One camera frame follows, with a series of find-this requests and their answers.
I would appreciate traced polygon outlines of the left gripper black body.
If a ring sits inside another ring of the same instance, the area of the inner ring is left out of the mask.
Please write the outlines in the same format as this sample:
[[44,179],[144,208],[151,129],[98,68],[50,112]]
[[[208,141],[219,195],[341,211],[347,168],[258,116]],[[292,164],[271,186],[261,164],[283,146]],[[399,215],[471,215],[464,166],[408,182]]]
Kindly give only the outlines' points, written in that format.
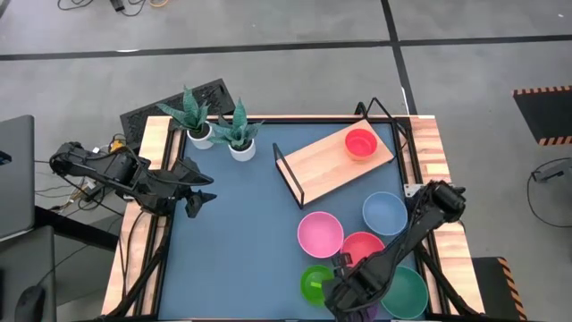
[[153,212],[172,213],[178,201],[187,200],[185,196],[192,190],[188,183],[181,182],[175,175],[175,165],[171,170],[153,171]]

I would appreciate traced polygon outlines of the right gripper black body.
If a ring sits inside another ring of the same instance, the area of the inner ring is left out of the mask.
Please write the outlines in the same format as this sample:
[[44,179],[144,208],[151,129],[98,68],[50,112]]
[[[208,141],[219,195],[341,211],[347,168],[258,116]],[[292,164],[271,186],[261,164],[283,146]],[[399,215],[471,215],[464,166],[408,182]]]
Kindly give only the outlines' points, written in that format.
[[351,318],[364,311],[387,292],[387,254],[375,252],[349,267],[351,257],[341,253],[332,258],[334,278],[323,282],[324,305],[335,318]]

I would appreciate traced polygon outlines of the small green plastic bowl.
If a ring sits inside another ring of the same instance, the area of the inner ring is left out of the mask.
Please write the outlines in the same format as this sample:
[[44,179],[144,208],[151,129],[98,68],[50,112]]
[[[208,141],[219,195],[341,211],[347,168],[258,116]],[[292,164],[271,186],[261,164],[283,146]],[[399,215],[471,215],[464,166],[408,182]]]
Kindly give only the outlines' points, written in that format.
[[312,305],[323,306],[325,297],[322,284],[333,278],[334,274],[329,267],[322,265],[308,267],[300,278],[300,291],[303,298]]

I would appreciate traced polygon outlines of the large pink plastic bowl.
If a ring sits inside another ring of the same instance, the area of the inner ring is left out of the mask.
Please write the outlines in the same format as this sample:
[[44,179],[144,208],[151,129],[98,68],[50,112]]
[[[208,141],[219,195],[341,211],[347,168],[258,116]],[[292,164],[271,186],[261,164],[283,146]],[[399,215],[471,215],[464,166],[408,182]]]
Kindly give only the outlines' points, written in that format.
[[307,214],[297,229],[299,246],[314,258],[329,258],[335,255],[344,241],[340,221],[330,213],[316,211]]

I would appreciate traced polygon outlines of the large blue plastic bowl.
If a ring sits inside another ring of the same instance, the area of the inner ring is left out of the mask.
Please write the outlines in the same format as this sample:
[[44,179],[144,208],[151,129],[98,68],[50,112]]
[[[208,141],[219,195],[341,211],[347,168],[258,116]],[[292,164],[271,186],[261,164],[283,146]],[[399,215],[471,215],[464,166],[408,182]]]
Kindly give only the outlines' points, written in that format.
[[373,232],[393,236],[406,227],[408,211],[399,197],[389,192],[378,191],[364,201],[362,217]]

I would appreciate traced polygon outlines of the small red plastic bowl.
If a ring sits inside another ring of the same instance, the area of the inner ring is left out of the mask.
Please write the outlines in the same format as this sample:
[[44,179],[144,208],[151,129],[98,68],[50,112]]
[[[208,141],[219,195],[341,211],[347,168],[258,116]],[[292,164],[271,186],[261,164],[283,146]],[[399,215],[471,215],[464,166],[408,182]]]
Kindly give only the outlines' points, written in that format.
[[376,152],[377,140],[373,133],[365,129],[355,129],[348,132],[344,140],[345,149],[357,154],[365,154],[369,151]]

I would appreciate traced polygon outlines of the snake plant in white pot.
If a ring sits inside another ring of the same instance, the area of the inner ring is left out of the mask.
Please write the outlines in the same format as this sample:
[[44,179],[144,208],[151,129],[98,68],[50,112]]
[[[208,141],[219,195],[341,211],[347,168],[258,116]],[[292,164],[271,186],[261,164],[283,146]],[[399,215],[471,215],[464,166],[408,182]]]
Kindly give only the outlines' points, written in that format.
[[213,143],[209,140],[213,136],[208,116],[207,103],[200,105],[187,87],[183,88],[182,110],[175,109],[165,103],[157,103],[156,107],[171,116],[178,129],[184,131],[197,149],[209,149]]
[[256,154],[255,137],[263,123],[250,123],[246,107],[239,99],[230,122],[220,115],[218,123],[211,123],[214,136],[209,140],[214,144],[226,145],[236,161],[246,162]]

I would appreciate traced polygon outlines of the large red plastic bowl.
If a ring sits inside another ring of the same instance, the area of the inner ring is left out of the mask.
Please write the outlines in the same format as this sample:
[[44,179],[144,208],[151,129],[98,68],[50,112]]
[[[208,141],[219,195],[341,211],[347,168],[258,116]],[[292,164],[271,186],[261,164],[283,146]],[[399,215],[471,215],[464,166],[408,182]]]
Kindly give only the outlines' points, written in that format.
[[354,267],[361,259],[384,250],[385,245],[377,236],[367,232],[355,232],[349,235],[341,246],[341,253],[350,255],[349,267]]

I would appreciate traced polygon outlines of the large teal plastic bowl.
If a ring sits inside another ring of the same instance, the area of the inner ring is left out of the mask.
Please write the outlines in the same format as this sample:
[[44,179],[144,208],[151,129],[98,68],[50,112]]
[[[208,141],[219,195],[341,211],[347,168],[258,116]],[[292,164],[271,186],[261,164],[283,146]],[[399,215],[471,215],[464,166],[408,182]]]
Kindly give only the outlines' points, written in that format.
[[424,315],[428,301],[428,289],[421,275],[409,267],[397,266],[381,304],[395,318],[415,319]]

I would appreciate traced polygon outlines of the wooden table side board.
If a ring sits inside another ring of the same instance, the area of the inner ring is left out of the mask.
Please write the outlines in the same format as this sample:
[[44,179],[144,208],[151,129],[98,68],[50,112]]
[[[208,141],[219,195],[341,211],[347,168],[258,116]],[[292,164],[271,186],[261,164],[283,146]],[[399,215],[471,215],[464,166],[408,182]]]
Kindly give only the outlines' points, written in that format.
[[[410,123],[415,143],[411,155],[418,160],[422,182],[450,182],[450,171],[435,117],[412,116]],[[433,232],[433,238],[423,241],[423,245],[430,254],[438,257],[442,273],[468,306],[483,313],[484,305],[464,225],[460,221],[442,225]]]
[[[151,161],[150,168],[171,168],[179,155],[182,132],[170,131],[171,118],[150,116],[147,119],[139,155]],[[109,316],[116,309],[124,293],[133,288],[151,258],[167,240],[165,217],[143,213],[135,201],[129,201],[120,219],[118,245],[114,254],[101,314]]]

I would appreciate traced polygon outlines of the blue table mat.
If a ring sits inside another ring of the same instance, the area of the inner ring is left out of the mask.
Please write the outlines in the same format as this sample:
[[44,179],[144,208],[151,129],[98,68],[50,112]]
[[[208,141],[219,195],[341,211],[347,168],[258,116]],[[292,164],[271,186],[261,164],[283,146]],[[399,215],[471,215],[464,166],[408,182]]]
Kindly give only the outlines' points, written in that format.
[[345,233],[366,229],[362,206],[377,191],[403,193],[397,163],[382,165],[299,207],[277,171],[273,153],[289,154],[339,130],[336,123],[265,124],[247,162],[224,145],[184,153],[212,178],[214,195],[196,217],[179,203],[172,224],[158,317],[327,319],[308,303],[300,279],[316,259],[301,249],[300,220],[314,211],[338,218]]

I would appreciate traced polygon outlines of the black desk edge bar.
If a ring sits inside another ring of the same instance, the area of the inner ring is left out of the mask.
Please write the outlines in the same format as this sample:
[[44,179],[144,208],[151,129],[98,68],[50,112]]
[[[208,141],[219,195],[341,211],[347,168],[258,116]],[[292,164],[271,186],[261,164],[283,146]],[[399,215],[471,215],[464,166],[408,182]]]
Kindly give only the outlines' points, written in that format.
[[36,229],[43,226],[51,226],[57,235],[103,250],[115,251],[119,240],[115,234],[35,206],[33,228]]

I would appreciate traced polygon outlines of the grey laptop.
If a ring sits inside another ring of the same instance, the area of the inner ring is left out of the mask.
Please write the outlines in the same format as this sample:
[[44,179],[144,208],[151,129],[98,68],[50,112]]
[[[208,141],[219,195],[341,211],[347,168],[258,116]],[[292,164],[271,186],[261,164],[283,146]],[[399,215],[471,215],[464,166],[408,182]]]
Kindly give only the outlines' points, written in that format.
[[34,225],[34,117],[0,122],[0,239]]

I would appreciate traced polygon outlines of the black computer mouse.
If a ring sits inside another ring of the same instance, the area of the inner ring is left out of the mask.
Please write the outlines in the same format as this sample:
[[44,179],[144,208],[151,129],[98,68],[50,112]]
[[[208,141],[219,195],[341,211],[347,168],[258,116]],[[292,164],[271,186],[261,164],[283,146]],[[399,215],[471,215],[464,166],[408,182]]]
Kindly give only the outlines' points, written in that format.
[[46,292],[42,286],[26,288],[16,302],[14,322],[41,322]]

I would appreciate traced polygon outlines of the black diagonal frame strut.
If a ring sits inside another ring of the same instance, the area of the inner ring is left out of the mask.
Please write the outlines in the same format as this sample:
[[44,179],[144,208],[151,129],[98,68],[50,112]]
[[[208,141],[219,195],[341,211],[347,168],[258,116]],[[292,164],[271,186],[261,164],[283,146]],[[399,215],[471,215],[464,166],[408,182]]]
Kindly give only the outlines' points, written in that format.
[[427,266],[435,283],[437,285],[437,292],[439,297],[439,304],[441,306],[441,313],[433,313],[434,316],[439,318],[459,319],[481,317],[482,313],[472,309],[465,300],[454,289],[453,285],[439,269],[438,265],[431,258],[430,253],[423,244],[418,244],[414,248],[414,252],[424,264]]
[[103,319],[150,317],[166,261],[172,219],[154,216],[129,204],[119,232],[102,308]]

